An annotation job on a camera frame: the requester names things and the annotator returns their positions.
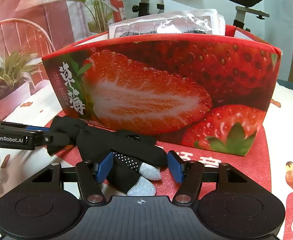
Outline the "patterned white tablecloth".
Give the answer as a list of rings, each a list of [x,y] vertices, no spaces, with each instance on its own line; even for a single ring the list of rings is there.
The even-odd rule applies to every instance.
[[[196,160],[207,167],[229,163],[276,195],[286,207],[280,239],[293,239],[293,85],[278,82],[263,126],[244,157],[205,151],[159,141],[158,147],[174,150],[184,160]],[[45,148],[34,151],[0,150],[0,197],[52,162],[70,167],[80,162],[77,148],[54,156]]]

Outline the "black glove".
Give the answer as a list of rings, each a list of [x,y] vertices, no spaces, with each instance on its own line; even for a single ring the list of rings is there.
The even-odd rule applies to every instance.
[[[82,160],[101,163],[112,154],[114,161],[106,180],[117,191],[135,197],[156,194],[153,181],[161,180],[167,154],[153,137],[125,129],[112,132],[69,116],[55,116],[50,131],[68,135]]]

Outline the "white foam sheet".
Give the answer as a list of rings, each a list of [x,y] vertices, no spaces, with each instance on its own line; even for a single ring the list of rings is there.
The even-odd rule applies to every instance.
[[[184,10],[194,10],[195,8],[188,5],[178,3],[173,0],[163,0],[164,2],[164,12],[174,12],[174,11],[184,11]]]

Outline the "red plant print backdrop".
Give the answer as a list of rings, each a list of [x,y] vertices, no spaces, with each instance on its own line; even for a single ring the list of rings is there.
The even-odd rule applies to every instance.
[[[0,120],[48,84],[43,56],[123,19],[123,0],[0,0]]]

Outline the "red strawberry cardboard box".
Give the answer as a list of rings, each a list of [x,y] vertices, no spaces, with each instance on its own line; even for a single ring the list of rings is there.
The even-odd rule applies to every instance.
[[[281,56],[229,25],[222,36],[101,34],[42,62],[72,118],[244,156],[262,127]]]

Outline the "clear packaged black mask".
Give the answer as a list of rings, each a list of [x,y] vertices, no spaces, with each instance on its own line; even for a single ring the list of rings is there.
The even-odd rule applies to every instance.
[[[215,9],[164,12],[136,17],[109,26],[109,38],[144,34],[209,34],[224,36],[226,22]]]

